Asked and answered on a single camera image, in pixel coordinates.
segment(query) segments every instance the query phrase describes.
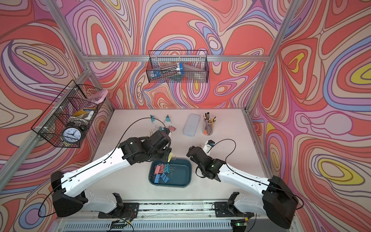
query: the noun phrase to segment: pink swirl pattern backdrop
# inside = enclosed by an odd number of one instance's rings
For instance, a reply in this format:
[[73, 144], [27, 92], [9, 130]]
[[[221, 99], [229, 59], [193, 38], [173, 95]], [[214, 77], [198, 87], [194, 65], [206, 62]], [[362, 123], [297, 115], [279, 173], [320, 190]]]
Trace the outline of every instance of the pink swirl pattern backdrop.
[[[0, 2], [0, 22], [1, 168], [82, 68], [42, 0]], [[0, 192], [0, 232], [47, 231], [56, 216], [42, 219], [37, 211], [51, 191], [50, 174], [89, 163], [110, 116], [103, 105], [80, 149], [39, 142]], [[48, 200], [42, 214], [53, 211]]]
[[[210, 55], [266, 55], [287, 1], [85, 0], [60, 4], [88, 55], [148, 55], [206, 49]], [[115, 108], [244, 107], [262, 63], [212, 62], [207, 84], [150, 84], [145, 62], [93, 62]]]
[[371, 2], [305, 0], [249, 109], [304, 231], [371, 228]]

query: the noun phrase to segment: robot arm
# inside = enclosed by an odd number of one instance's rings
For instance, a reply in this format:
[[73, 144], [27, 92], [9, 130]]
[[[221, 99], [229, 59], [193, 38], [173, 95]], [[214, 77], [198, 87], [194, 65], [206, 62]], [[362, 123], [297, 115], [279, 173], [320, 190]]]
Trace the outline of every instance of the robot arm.
[[117, 149], [77, 170], [51, 175], [53, 206], [59, 217], [79, 210], [101, 211], [120, 217], [124, 206], [119, 194], [101, 194], [86, 190], [103, 177], [135, 163], [160, 159], [168, 161], [171, 152], [170, 130], [156, 131], [151, 137], [129, 138]]
[[[214, 142], [209, 140], [203, 149], [192, 146], [189, 148], [187, 157], [198, 165], [204, 177], [235, 185], [254, 194], [257, 201], [249, 205], [249, 208], [253, 209], [254, 213], [265, 212], [274, 223], [289, 229], [298, 200], [286, 183], [277, 176], [271, 179], [253, 176], [233, 168], [223, 160], [211, 158], [208, 154], [213, 145]], [[228, 208], [231, 214], [238, 212], [238, 209], [243, 213], [246, 212], [247, 208], [244, 207], [246, 202], [234, 202], [238, 194], [235, 192], [229, 199], [229, 202], [233, 203]]]

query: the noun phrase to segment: plastic tray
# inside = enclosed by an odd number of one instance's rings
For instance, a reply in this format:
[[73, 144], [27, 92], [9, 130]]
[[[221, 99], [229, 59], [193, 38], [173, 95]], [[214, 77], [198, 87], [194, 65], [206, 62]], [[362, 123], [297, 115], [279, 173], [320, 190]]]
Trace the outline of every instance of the plastic tray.
[[175, 171], [172, 171], [172, 175], [169, 175], [168, 177], [170, 180], [165, 183], [161, 178], [158, 184], [155, 184], [155, 168], [156, 165], [159, 164], [166, 164], [164, 162], [161, 162], [159, 160], [155, 160], [151, 164], [150, 168], [150, 173], [148, 174], [148, 180], [150, 181], [151, 184], [153, 185], [158, 185], [158, 186], [167, 186], [167, 187], [180, 187], [184, 188], [189, 185], [191, 182], [191, 176], [192, 176], [192, 165], [191, 162], [187, 159], [180, 159], [180, 158], [175, 158], [171, 159], [169, 164], [171, 167], [175, 168]]

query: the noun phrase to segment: metal grille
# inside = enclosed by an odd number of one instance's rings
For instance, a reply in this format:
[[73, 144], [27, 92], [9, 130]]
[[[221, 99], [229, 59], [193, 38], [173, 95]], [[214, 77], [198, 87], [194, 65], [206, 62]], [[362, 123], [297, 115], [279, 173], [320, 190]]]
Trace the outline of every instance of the metal grille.
[[[146, 69], [149, 82], [207, 83], [209, 80], [206, 50], [151, 50], [149, 55], [150, 59]], [[166, 76], [155, 75], [160, 67], [175, 63], [183, 63], [201, 69], [201, 71], [184, 71], [183, 74], [171, 71]]]
[[[135, 220], [131, 222], [134, 231], [230, 231], [232, 229], [230, 220]], [[108, 231], [111, 228], [111, 222], [86, 222], [75, 221], [67, 222], [63, 231]], [[111, 231], [132, 231], [130, 226], [123, 228], [119, 224], [114, 224]]]
[[[60, 106], [55, 109], [54, 113], [47, 120], [47, 122], [43, 126], [39, 127], [41, 129], [37, 131], [34, 126], [38, 122], [38, 120], [45, 114], [45, 112], [50, 110], [49, 108], [44, 111], [43, 115], [41, 115], [41, 117], [35, 122], [31, 129], [38, 133], [54, 147], [80, 148], [81, 143], [86, 137], [95, 116], [104, 103], [102, 102], [100, 104], [95, 104], [87, 101], [86, 98], [99, 91], [100, 89], [91, 85], [77, 85], [76, 83], [74, 83], [72, 90], [67, 93], [67, 97], [63, 100]], [[73, 117], [73, 114], [75, 112], [84, 108], [91, 108], [92, 110], [94, 110], [93, 116], [90, 120]], [[71, 122], [74, 123], [74, 126], [85, 127], [83, 133], [81, 134], [81, 139], [76, 141], [75, 143], [67, 143], [62, 139], [63, 130]]]

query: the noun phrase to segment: black wire basket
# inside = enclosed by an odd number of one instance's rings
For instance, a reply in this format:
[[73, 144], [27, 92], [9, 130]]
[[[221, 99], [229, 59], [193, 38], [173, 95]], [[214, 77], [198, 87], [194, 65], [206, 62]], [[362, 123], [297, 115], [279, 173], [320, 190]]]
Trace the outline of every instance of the black wire basket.
[[146, 73], [154, 83], [207, 83], [209, 64], [206, 50], [150, 50]]
[[[80, 148], [83, 140], [89, 132], [94, 118], [104, 103], [103, 101], [99, 104], [95, 104], [88, 101], [87, 98], [98, 93], [99, 91], [101, 90], [94, 86], [78, 85], [72, 80], [37, 119], [37, 121], [32, 125], [31, 129], [54, 147]], [[46, 122], [42, 126], [35, 126], [41, 118], [45, 117], [46, 112], [49, 111], [50, 107], [57, 102], [57, 99], [60, 99], [62, 94], [67, 95], [59, 106], [52, 107], [52, 114], [49, 116]], [[82, 109], [94, 111], [89, 120], [73, 115]], [[66, 139], [63, 139], [64, 136], [62, 133], [68, 126], [71, 125], [83, 128], [83, 131], [78, 140], [69, 139], [66, 141]]]

